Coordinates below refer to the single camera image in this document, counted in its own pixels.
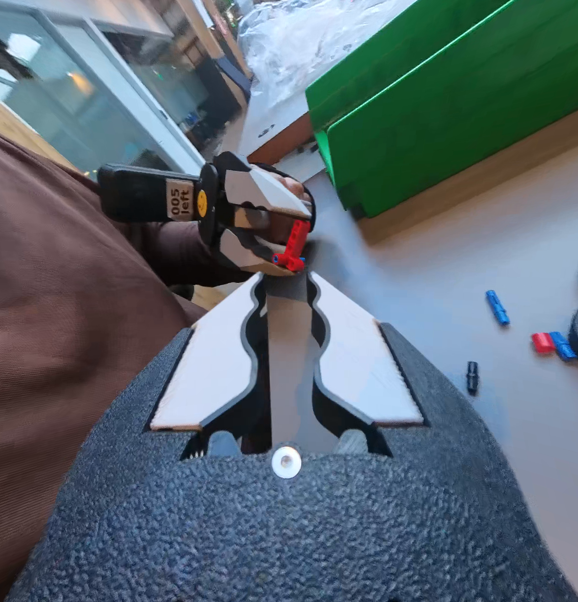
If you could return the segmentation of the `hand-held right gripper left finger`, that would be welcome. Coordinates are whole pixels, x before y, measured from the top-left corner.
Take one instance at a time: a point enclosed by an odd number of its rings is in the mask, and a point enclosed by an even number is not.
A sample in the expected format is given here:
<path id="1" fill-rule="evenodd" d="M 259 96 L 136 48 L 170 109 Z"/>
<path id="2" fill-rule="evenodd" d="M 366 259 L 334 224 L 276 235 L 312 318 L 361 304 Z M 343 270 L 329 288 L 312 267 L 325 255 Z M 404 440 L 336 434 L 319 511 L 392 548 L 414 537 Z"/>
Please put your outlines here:
<path id="1" fill-rule="evenodd" d="M 151 430 L 205 430 L 256 385 L 253 340 L 265 302 L 257 273 L 199 319 L 150 421 Z"/>

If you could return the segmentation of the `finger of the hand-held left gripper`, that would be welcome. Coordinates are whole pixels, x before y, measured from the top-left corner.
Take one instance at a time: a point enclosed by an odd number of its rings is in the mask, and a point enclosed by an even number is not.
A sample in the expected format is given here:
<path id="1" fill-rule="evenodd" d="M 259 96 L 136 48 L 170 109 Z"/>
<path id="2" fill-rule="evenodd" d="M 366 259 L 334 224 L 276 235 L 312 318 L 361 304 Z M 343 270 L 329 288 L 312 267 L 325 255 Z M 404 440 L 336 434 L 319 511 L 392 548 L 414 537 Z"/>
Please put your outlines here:
<path id="1" fill-rule="evenodd" d="M 226 170 L 227 201 L 237 207 L 248 207 L 295 219 L 311 219 L 305 202 L 269 172 Z"/>
<path id="2" fill-rule="evenodd" d="M 268 276 L 294 276 L 297 272 L 281 267 L 272 261 L 285 246 L 270 243 L 250 230 L 224 230 L 220 237 L 220 253 L 240 270 Z"/>

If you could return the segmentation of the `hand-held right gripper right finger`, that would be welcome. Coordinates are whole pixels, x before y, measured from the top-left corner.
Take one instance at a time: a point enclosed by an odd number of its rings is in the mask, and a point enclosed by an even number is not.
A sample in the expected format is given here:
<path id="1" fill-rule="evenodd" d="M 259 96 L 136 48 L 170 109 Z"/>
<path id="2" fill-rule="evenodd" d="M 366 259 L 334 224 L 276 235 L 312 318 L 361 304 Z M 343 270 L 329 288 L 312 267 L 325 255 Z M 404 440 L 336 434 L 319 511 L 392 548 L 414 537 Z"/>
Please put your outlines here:
<path id="1" fill-rule="evenodd" d="M 324 397 L 367 425 L 422 425 L 381 323 L 316 272 L 308 273 L 308 304 L 320 346 L 315 383 Z"/>

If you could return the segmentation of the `red angled beam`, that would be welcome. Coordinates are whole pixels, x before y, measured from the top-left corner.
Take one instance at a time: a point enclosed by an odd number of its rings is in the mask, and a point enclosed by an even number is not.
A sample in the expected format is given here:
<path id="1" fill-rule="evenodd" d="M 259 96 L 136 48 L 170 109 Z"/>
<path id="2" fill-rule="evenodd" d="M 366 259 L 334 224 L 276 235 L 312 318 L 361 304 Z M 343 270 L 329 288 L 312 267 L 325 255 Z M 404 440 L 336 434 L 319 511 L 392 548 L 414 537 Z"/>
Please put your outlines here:
<path id="1" fill-rule="evenodd" d="M 310 232 L 310 222 L 304 220 L 295 220 L 290 236 L 285 246 L 285 252 L 287 255 L 296 257 L 303 257 L 303 248 L 307 241 L 308 234 Z M 305 263 L 293 263 L 286 267 L 291 272 L 300 272 L 304 269 Z"/>

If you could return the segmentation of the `green plastic bin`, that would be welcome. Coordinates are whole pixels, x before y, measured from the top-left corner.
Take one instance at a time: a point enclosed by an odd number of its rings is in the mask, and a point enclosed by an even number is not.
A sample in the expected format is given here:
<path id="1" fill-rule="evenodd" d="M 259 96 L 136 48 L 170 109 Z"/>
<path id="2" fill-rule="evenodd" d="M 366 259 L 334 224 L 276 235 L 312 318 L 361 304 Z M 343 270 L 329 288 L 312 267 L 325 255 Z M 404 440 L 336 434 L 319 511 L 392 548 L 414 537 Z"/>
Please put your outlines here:
<path id="1" fill-rule="evenodd" d="M 375 217 L 578 110 L 578 1 L 415 1 L 306 97 L 343 208 Z"/>

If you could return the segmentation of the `person's left forearm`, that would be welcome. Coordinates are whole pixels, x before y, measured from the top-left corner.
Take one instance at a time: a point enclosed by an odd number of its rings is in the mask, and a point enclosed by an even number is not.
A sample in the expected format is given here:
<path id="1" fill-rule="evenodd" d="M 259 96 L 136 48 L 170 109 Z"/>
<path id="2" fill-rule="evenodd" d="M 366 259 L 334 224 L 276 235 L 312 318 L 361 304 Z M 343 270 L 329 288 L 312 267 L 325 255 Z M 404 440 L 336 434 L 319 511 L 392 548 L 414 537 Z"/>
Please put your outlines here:
<path id="1" fill-rule="evenodd" d="M 212 255 L 195 222 L 130 223 L 117 229 L 167 286 L 214 288 L 251 277 Z"/>

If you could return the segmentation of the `background desk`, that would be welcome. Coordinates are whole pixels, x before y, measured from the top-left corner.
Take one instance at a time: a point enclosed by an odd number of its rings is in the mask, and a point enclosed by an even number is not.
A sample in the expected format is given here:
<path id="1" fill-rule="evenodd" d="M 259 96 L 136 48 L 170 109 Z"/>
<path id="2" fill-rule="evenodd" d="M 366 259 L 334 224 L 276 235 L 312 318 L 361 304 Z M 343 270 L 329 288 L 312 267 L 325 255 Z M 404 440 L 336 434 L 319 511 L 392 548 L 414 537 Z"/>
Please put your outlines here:
<path id="1" fill-rule="evenodd" d="M 268 107 L 250 89 L 239 154 L 251 162 L 275 164 L 313 137 L 305 91 Z"/>

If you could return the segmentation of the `grey desk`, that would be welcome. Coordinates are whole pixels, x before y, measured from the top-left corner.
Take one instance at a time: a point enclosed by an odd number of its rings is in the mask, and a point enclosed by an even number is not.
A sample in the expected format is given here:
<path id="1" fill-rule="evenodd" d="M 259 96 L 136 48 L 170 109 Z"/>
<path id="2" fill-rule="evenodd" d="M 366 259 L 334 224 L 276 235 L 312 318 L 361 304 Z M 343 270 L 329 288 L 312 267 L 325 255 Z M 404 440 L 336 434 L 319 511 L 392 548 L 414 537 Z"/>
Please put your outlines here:
<path id="1" fill-rule="evenodd" d="M 381 454 L 295 443 L 289 480 L 255 460 L 230 584 L 264 601 L 578 601 L 578 360 L 532 350 L 578 310 L 578 111 L 433 187 L 442 213 L 355 224 L 327 177 L 307 274 L 368 311 L 423 414 L 362 426 Z M 495 290 L 511 324 L 486 300 Z M 477 395 L 466 390 L 479 365 Z"/>

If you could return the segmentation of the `person's left hand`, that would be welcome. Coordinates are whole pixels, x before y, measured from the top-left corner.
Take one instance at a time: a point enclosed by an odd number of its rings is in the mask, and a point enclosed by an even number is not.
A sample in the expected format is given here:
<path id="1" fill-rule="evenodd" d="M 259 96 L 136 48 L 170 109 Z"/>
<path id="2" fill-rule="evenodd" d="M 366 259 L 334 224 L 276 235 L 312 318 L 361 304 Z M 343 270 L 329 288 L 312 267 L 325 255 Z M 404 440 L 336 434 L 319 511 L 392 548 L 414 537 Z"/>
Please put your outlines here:
<path id="1" fill-rule="evenodd" d="M 292 177 L 281 177 L 281 183 L 293 195 L 300 199 L 300 201 L 307 207 L 310 214 L 313 214 L 313 199 L 301 182 L 293 179 Z"/>

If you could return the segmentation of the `clear plastic bags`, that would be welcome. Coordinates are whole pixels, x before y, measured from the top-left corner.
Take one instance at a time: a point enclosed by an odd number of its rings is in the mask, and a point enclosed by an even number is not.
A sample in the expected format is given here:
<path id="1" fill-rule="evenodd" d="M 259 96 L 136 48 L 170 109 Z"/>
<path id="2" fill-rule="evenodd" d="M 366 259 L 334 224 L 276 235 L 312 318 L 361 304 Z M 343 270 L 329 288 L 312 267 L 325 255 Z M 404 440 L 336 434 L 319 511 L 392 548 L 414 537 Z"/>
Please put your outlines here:
<path id="1" fill-rule="evenodd" d="M 413 1 L 267 1 L 239 22 L 252 93 L 274 107 L 303 93 Z"/>

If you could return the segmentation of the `person's brown sweater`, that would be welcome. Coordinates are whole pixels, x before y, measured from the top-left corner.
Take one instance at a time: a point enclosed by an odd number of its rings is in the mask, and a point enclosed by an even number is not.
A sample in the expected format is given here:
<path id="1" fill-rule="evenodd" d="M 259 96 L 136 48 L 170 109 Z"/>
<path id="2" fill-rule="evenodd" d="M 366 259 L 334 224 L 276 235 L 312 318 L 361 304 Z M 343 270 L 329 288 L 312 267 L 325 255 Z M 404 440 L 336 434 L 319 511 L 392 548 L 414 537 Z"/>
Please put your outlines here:
<path id="1" fill-rule="evenodd" d="M 0 135 L 0 601 L 94 424 L 205 313 L 118 225 L 95 182 Z"/>

